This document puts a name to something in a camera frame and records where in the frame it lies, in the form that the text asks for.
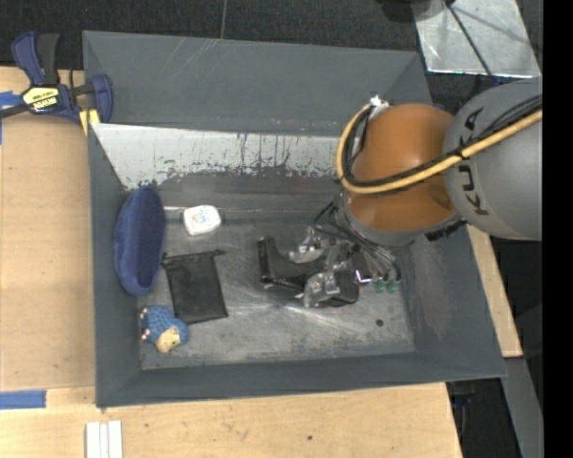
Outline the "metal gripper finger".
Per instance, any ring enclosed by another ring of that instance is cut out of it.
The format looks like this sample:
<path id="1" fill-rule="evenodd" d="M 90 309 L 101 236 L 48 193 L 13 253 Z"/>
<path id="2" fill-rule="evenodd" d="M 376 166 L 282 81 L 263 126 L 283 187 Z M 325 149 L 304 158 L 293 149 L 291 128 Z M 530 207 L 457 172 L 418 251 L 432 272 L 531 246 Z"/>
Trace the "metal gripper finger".
<path id="1" fill-rule="evenodd" d="M 287 253 L 287 259 L 295 263 L 313 262 L 324 255 L 325 249 L 326 240 L 315 228 L 309 226 L 301 242 Z"/>
<path id="2" fill-rule="evenodd" d="M 306 307 L 317 307 L 340 294 L 340 288 L 333 271 L 323 271 L 308 278 L 302 301 Z"/>

